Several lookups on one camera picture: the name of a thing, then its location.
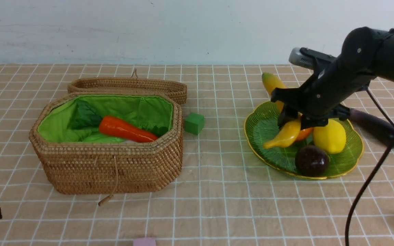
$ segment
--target green cube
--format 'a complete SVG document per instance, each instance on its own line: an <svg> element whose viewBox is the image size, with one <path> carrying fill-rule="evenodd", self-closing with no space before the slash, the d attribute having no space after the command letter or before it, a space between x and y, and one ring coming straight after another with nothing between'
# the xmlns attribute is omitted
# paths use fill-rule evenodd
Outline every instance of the green cube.
<svg viewBox="0 0 394 246"><path fill-rule="evenodd" d="M186 132L198 135L205 127L205 117L200 114L191 112L185 119L184 128Z"/></svg>

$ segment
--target basket lid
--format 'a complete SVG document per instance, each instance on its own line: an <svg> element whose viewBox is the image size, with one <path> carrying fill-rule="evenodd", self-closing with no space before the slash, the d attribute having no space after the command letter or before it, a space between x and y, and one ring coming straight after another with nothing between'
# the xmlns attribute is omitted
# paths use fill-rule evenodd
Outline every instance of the basket lid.
<svg viewBox="0 0 394 246"><path fill-rule="evenodd" d="M129 78L92 77L80 78L67 87L68 93L73 92L134 92L147 91L163 93L178 104L186 103L187 86L171 80L139 78L136 69Z"/></svg>

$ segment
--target toy vegetable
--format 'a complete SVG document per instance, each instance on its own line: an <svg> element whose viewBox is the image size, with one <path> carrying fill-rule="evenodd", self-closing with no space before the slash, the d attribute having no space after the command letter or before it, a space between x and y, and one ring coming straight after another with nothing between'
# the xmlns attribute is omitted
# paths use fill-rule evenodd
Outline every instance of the toy vegetable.
<svg viewBox="0 0 394 246"><path fill-rule="evenodd" d="M158 139L151 132L144 131L122 119L110 115L103 118L98 130L104 135L120 137L137 143L148 143Z"/></svg>
<svg viewBox="0 0 394 246"><path fill-rule="evenodd" d="M394 139L394 127L387 121L374 115L351 109L349 120L373 135L385 146L388 146Z"/></svg>

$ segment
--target carrot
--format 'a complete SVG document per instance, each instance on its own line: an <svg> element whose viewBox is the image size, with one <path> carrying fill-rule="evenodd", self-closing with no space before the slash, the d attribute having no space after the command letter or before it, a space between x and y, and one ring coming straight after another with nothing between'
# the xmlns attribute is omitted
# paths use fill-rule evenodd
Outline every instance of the carrot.
<svg viewBox="0 0 394 246"><path fill-rule="evenodd" d="M103 118L98 130L104 135L120 137L137 143L148 143L158 139L156 135L110 115Z"/></svg>

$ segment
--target basket string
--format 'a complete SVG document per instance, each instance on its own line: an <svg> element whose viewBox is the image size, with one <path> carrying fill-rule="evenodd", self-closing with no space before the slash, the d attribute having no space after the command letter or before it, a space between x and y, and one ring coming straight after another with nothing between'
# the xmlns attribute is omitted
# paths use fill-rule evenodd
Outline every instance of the basket string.
<svg viewBox="0 0 394 246"><path fill-rule="evenodd" d="M132 76L130 76L130 78L133 78L133 75L135 75L136 78L138 78L138 74L136 73L136 68L133 70Z"/></svg>
<svg viewBox="0 0 394 246"><path fill-rule="evenodd" d="M97 166L97 160L98 160L98 156L95 157L94 166Z"/></svg>
<svg viewBox="0 0 394 246"><path fill-rule="evenodd" d="M118 188L118 165L116 163L116 157L114 156L114 161L115 161L115 188L114 190L111 192L110 195L106 196L105 198L103 198L100 202L98 202L98 206L103 205L104 203L108 202L110 199L112 199L114 197L114 193L116 191L116 188Z"/></svg>

